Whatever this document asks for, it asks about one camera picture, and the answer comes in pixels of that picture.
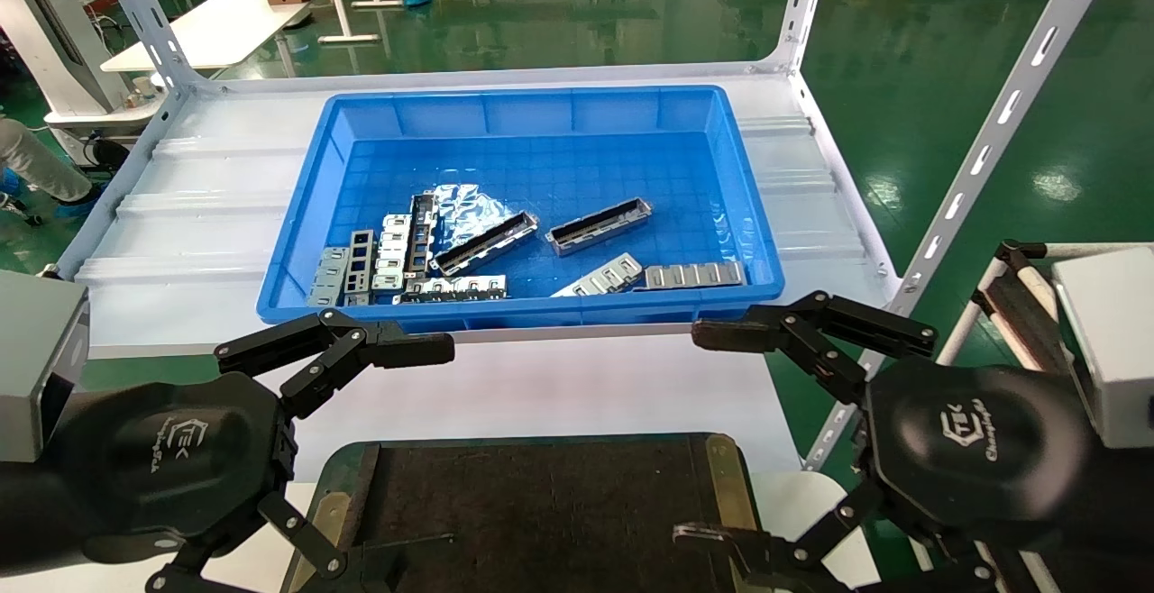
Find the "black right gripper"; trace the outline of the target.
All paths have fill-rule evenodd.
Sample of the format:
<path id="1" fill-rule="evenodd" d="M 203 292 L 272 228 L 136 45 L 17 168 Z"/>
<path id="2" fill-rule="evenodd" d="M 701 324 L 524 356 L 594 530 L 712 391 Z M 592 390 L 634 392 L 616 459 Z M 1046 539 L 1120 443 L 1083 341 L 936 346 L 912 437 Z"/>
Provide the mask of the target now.
<path id="1" fill-rule="evenodd" d="M 794 543 L 758 530 L 679 524 L 673 541 L 730 561 L 755 588 L 787 592 L 992 592 L 982 560 L 850 588 L 824 565 L 892 497 L 934 530 L 994 543 L 1061 536 L 1095 433 L 1076 391 L 1057 377 L 1013 366 L 962 368 L 902 359 L 865 384 L 865 368 L 837 340 L 883 356 L 929 356 L 934 326 L 849 298 L 814 292 L 786 306 L 750 306 L 739 320 L 698 320 L 697 347 L 727 353 L 779 351 L 845 405 L 865 398 L 871 470 Z"/>

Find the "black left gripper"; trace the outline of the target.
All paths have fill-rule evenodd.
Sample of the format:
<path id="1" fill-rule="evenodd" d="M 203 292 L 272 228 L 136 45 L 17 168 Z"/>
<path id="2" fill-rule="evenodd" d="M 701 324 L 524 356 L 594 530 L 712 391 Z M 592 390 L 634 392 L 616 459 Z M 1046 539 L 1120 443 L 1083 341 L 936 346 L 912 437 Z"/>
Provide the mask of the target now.
<path id="1" fill-rule="evenodd" d="M 224 341 L 215 359 L 226 375 L 211 382 L 69 403 L 54 434 L 54 473 L 72 555 L 123 564 L 177 551 L 147 592 L 243 592 L 202 569 L 267 521 L 314 566 L 301 592 L 394 592 L 396 549 L 338 551 L 280 494 L 293 475 L 292 419 L 310 416 L 369 367 L 454 362 L 451 335 L 409 335 L 395 321 L 325 309 Z M 280 397 L 252 380 L 298 360 L 308 363 Z"/>

